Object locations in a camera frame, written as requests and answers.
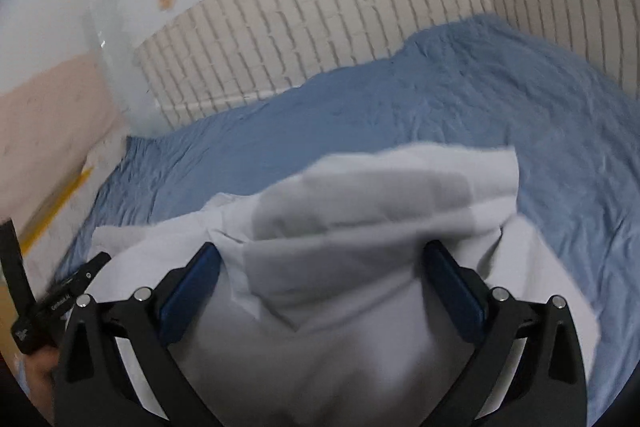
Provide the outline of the light grey puffer jacket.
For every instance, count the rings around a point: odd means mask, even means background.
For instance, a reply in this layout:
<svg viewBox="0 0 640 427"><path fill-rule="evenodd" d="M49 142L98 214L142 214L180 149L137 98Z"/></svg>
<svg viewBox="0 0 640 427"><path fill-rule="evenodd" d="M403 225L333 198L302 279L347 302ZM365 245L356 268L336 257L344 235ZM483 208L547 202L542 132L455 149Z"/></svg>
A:
<svg viewBox="0 0 640 427"><path fill-rule="evenodd" d="M511 147L326 156L254 195L97 228L91 247L112 260L89 291L127 298L212 243L221 273L172 348L210 413L228 426L415 426L471 351L420 277L432 239L516 298L563 296L594 359L596 314L518 212L518 181Z"/></svg>

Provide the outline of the yellow tape strip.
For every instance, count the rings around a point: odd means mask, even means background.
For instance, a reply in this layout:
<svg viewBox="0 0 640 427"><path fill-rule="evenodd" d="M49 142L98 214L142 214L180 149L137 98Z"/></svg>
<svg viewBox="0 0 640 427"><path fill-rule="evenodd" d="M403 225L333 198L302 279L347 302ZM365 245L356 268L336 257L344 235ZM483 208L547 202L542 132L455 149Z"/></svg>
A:
<svg viewBox="0 0 640 427"><path fill-rule="evenodd" d="M93 168L84 168L75 178L56 191L53 196L37 212L36 217L27 225L25 231L20 235L20 246L22 256L25 257L34 248L47 228L52 225L55 217L60 213L66 202L87 182Z"/></svg>

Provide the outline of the blue bed quilt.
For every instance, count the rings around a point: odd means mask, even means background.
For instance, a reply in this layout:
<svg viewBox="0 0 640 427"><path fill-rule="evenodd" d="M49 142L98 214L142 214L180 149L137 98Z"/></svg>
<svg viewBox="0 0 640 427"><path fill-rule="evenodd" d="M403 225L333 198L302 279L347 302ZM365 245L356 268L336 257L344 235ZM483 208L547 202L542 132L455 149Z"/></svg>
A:
<svg viewBox="0 0 640 427"><path fill-rule="evenodd" d="M596 311L599 419L639 361L639 104L581 57L491 15L436 26L394 56L320 74L160 138L131 138L56 269L101 225L150 225L248 195L331 153L410 142L513 146L518 209Z"/></svg>

